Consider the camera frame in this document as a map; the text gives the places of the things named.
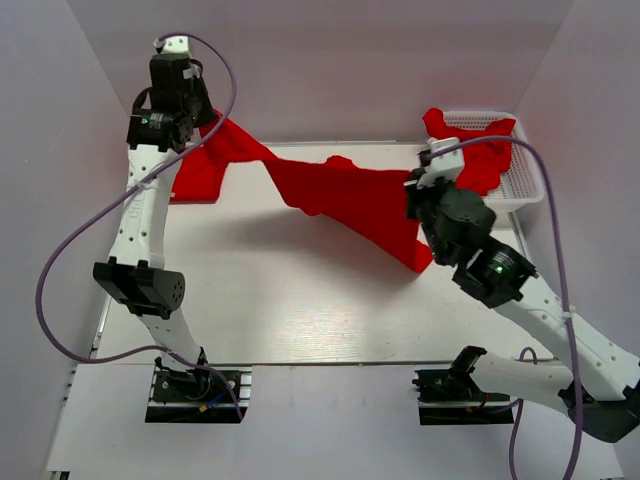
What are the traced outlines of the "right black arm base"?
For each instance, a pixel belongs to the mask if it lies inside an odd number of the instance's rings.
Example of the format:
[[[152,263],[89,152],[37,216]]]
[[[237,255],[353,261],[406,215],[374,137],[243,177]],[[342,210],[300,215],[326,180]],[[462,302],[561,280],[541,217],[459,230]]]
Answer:
[[[481,390],[471,379],[482,347],[467,346],[446,367],[419,368],[412,384],[418,400],[421,426],[486,426],[514,423],[508,395]]]

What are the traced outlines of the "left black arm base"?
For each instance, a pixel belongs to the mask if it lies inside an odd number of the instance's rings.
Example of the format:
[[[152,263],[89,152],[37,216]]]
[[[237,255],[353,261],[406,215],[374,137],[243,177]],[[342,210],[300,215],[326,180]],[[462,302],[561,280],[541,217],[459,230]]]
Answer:
[[[155,361],[145,414],[148,424],[240,424],[252,387],[250,367],[228,367],[222,377],[201,370],[176,372]]]

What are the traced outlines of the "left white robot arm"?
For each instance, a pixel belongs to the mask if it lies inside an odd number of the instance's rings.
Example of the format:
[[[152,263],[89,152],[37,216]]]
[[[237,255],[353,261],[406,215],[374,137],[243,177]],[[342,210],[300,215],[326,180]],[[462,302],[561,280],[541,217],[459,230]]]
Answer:
[[[161,53],[150,60],[151,85],[136,98],[130,117],[128,189],[118,233],[107,261],[93,277],[125,306],[164,348],[158,366],[178,372],[177,387],[199,399],[211,374],[181,310],[186,280],[165,267],[164,234],[172,187],[193,131],[213,112],[199,64],[187,53]]]

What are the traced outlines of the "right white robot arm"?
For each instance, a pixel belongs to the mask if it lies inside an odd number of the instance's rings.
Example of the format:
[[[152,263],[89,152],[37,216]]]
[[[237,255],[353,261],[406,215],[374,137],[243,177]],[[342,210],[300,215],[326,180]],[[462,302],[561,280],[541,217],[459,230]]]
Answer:
[[[469,297],[528,332],[555,363],[542,366],[465,347],[448,370],[423,372],[424,402],[520,397],[556,410],[591,437],[616,443],[639,425],[639,359],[609,341],[561,298],[517,250],[491,235],[495,213],[482,198],[439,178],[405,184],[407,215],[417,220],[433,259],[453,270]]]

